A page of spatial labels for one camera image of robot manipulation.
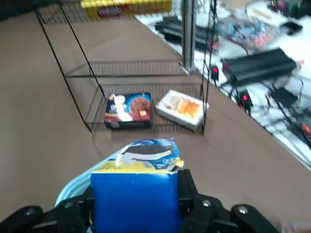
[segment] wire shelf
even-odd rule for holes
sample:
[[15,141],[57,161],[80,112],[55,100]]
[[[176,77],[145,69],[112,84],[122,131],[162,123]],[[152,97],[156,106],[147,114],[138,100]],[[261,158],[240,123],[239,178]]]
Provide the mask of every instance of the wire shelf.
[[[187,75],[179,60],[98,61],[90,62],[90,66],[97,78]],[[66,74],[67,78],[87,78],[90,76],[92,73],[87,63]]]
[[[202,85],[200,83],[151,83],[151,84],[123,84],[123,85],[102,85],[104,95],[126,94],[126,93],[150,93],[151,102],[151,128],[138,129],[150,132],[190,132],[186,128],[160,117],[156,113],[156,104],[163,98],[169,90],[182,92],[186,95],[201,99]],[[106,110],[106,98],[102,100],[97,108],[94,121],[87,121],[86,124],[92,131],[108,130],[104,124],[104,114]]]
[[[207,13],[207,0],[197,1],[197,13]],[[33,0],[32,4],[45,24],[181,14],[181,0]]]

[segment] blue box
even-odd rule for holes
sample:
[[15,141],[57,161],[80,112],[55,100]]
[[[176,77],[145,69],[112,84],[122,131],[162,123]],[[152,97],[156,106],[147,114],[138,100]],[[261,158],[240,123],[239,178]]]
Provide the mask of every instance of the blue box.
[[173,139],[138,140],[91,175],[96,233],[173,233],[180,226]]

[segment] metal wire rack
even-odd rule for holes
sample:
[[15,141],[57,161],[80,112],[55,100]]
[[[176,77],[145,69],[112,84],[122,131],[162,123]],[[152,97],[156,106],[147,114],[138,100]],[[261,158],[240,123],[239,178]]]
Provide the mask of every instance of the metal wire rack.
[[[188,68],[193,64],[194,43],[191,43],[192,49],[188,47],[188,50],[183,53],[182,66],[178,60],[147,60],[147,61],[95,61],[90,62],[84,49],[73,29],[71,23],[84,23],[90,21],[102,21],[109,18],[134,18],[134,16],[142,13],[148,17],[154,14],[160,16],[163,15],[177,15],[182,13],[183,18],[187,18],[184,23],[187,26],[184,27],[184,43],[183,48],[186,48],[186,40],[191,41],[190,37],[194,37],[195,33],[195,17],[198,12],[208,12],[208,25],[213,22],[212,27],[207,27],[207,35],[211,37],[207,38],[209,44],[212,44],[212,38],[215,32],[216,16],[212,12],[216,12],[216,0],[210,0],[207,4],[205,0],[143,0],[141,5],[144,5],[146,11],[139,9],[138,3],[140,0],[128,0],[127,4],[136,2],[136,6],[131,6],[136,9],[136,14],[133,12],[118,11],[115,14],[116,9],[120,7],[120,4],[112,5],[113,9],[108,9],[108,4],[114,2],[113,0],[33,0],[34,9],[40,26],[44,32],[47,42],[53,52],[55,60],[60,68],[60,71],[64,77],[68,90],[74,101],[74,104],[79,112],[79,115],[85,124],[85,126],[91,131],[105,130],[104,125],[104,112],[106,107],[106,100],[109,95],[124,94],[124,93],[136,93],[136,92],[149,92],[152,96],[151,106],[151,123],[152,127],[147,129],[151,132],[175,132],[175,131],[187,131],[183,127],[174,124],[155,113],[155,104],[161,100],[161,98],[169,91],[175,90],[192,97],[201,99],[203,102],[207,102],[208,87],[209,87],[209,71],[211,67],[211,54],[210,48],[207,48],[204,53],[204,59],[202,62],[203,68],[199,70],[202,73],[201,82],[195,82],[190,80],[190,83],[173,83],[169,81],[169,77],[172,76],[186,76],[189,73]],[[95,4],[96,8],[88,10],[85,9],[85,4]],[[164,10],[160,10],[161,13],[156,13],[157,10],[148,10],[151,6],[151,2],[158,2],[162,7],[166,7]],[[53,23],[66,23],[74,35],[74,38],[79,45],[79,48],[86,60],[86,64],[73,69],[70,72],[65,73],[61,65],[59,57],[54,50],[50,37],[48,36],[45,24]],[[128,78],[141,77],[143,81],[134,82],[132,84],[124,84],[122,81],[128,80]],[[157,78],[157,81],[153,83],[145,83],[144,78]],[[107,82],[109,79],[114,79],[115,82],[110,84]],[[166,82],[158,82],[159,79],[165,79]],[[204,134],[207,109],[203,107],[204,117],[201,122],[199,133]]]
[[176,132],[176,131],[188,131],[180,125],[177,125],[171,121],[168,121],[156,114],[156,104],[162,99],[162,97],[169,91],[175,90],[185,93],[189,96],[200,99],[202,94],[202,86],[200,83],[150,83],[150,84],[122,84],[122,85],[102,85],[104,96],[102,96],[99,104],[91,105],[91,108],[95,109],[93,119],[90,116],[91,110],[89,110],[87,119],[88,127],[91,131],[107,130],[104,124],[104,113],[106,110],[107,97],[111,94],[127,94],[127,93],[150,93],[152,96],[151,101],[151,128],[141,129],[150,132]]
[[[207,0],[197,0],[197,13],[207,13]],[[33,0],[45,24],[85,23],[135,16],[175,16],[181,14],[181,0]]]
[[[179,60],[90,61],[90,65],[97,78],[187,76]],[[66,73],[66,77],[87,78],[91,74],[85,63]]]

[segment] silver metal pole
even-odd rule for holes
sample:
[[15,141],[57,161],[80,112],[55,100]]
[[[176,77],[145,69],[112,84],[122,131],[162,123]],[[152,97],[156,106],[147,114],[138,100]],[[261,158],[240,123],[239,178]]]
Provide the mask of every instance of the silver metal pole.
[[182,0],[181,14],[183,24],[182,65],[190,73],[194,68],[195,29],[197,0]]

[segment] black power strip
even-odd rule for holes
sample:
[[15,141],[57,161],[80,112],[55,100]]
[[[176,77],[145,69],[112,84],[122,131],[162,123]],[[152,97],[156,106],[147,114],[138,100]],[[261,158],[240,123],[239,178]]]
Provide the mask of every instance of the black power strip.
[[288,76],[297,67],[281,49],[264,51],[235,59],[223,59],[223,73],[233,86],[259,83]]
[[[172,43],[181,44],[182,22],[177,17],[164,17],[161,22],[155,24],[155,29],[164,35],[165,39]],[[196,26],[195,48],[200,51],[210,49],[208,41],[211,40],[211,30],[207,37],[207,28]],[[214,35],[213,50],[218,50],[218,36]]]

